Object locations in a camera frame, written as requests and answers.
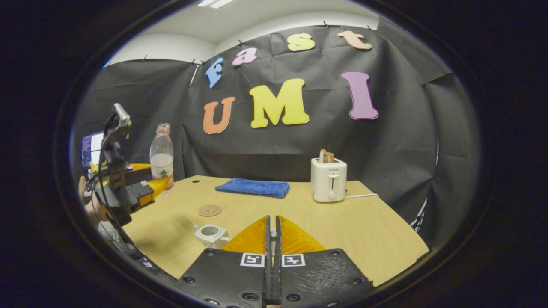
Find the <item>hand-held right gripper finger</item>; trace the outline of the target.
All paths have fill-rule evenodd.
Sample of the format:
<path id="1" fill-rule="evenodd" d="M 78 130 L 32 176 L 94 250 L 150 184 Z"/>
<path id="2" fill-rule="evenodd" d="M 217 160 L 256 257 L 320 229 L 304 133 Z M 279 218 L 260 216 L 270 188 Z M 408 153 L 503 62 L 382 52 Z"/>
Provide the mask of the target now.
<path id="1" fill-rule="evenodd" d="M 344 308 L 374 290 L 348 254 L 325 249 L 288 219 L 276 217 L 274 294 L 281 308 Z"/>
<path id="2" fill-rule="evenodd" d="M 206 248 L 175 287 L 210 308 L 266 308 L 272 275 L 270 222 L 269 215 L 262 219 L 262 253 Z"/>

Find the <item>clear plastic water bottle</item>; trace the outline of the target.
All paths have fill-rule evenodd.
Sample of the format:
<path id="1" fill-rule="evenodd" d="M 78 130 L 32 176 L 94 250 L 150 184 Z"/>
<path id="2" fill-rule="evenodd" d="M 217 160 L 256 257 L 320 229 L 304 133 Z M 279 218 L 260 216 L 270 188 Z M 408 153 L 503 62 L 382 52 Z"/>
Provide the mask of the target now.
<path id="1" fill-rule="evenodd" d="M 149 163 L 151 164 L 152 177 L 154 179 L 166 178 L 167 186 L 164 190 L 170 192 L 174 184 L 174 152 L 168 123 L 157 125 L 156 135 L 149 148 Z"/>

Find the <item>white teacup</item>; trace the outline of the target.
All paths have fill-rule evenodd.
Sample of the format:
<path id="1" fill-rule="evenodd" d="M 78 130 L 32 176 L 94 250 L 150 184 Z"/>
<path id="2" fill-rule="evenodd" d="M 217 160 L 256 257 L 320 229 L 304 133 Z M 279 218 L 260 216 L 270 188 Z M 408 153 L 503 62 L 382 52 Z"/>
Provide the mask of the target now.
<path id="1" fill-rule="evenodd" d="M 231 238 L 225 228 L 217 225 L 194 225 L 194 236 L 207 248 L 222 249 Z"/>

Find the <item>computer monitor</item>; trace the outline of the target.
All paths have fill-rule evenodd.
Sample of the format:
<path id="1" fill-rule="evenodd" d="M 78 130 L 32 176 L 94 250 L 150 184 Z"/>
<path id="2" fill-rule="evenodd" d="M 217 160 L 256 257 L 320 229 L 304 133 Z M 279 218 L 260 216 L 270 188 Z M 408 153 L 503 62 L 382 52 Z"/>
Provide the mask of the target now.
<path id="1" fill-rule="evenodd" d="M 103 138 L 104 133 L 102 131 L 86 135 L 82 138 L 81 160 L 84 169 L 88 169 L 91 164 L 98 164 Z"/>

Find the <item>blue folded cloth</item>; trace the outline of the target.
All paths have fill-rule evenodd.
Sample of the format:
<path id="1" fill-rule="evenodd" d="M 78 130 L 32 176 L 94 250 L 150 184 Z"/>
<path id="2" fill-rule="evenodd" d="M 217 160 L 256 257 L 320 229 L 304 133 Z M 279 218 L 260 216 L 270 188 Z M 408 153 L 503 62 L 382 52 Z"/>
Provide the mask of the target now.
<path id="1" fill-rule="evenodd" d="M 233 178 L 227 183 L 215 187 L 215 190 L 283 199 L 290 191 L 290 184 L 288 182 Z"/>

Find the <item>white toaster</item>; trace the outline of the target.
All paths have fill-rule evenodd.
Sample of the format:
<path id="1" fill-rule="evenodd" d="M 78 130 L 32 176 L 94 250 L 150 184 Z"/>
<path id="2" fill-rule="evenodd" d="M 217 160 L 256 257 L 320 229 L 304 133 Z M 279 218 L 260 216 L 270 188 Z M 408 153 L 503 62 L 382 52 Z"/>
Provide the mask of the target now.
<path id="1" fill-rule="evenodd" d="M 339 159 L 320 163 L 311 159 L 310 187 L 313 199 L 320 203 L 342 201 L 346 194 L 348 165 Z"/>

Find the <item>black backdrop cloth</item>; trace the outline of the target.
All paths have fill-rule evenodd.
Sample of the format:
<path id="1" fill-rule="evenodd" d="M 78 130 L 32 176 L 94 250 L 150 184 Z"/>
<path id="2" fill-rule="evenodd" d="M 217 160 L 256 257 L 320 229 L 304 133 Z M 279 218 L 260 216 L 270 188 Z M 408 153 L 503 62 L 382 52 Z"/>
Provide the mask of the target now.
<path id="1" fill-rule="evenodd" d="M 132 127 L 123 154 L 147 163 L 157 125 L 171 126 L 175 178 L 309 181 L 321 148 L 348 179 L 378 193 L 437 247 L 471 207 L 482 158 L 472 102 L 425 43 L 380 18 L 376 30 L 303 26 L 235 45 L 198 68 L 123 61 L 102 68 L 70 135 L 102 132 L 113 104 Z"/>

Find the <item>ceiling light panel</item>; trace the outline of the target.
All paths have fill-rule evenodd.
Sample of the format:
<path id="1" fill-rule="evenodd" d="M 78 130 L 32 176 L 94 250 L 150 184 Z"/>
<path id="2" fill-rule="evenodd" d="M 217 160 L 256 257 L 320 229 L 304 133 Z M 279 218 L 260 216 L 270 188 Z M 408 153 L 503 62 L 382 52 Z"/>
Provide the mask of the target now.
<path id="1" fill-rule="evenodd" d="M 196 4 L 196 6 L 219 9 L 233 1 L 235 0 L 202 0 L 198 4 Z"/>

